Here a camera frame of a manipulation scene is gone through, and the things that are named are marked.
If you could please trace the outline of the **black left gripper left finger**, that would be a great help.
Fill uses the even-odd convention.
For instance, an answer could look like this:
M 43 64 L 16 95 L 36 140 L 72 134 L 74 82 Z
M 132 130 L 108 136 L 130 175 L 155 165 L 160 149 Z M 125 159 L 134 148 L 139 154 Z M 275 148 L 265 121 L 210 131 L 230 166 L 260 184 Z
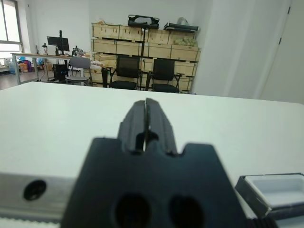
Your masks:
M 132 152 L 143 152 L 145 140 L 145 101 L 135 102 L 120 123 L 118 139 Z

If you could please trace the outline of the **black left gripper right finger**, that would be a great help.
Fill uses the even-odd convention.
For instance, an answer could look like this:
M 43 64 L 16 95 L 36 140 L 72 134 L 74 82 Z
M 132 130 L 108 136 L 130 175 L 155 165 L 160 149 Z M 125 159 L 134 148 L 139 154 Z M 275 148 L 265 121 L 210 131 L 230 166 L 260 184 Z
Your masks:
M 146 142 L 157 141 L 167 154 L 178 154 L 172 125 L 160 104 L 151 98 L 146 99 Z

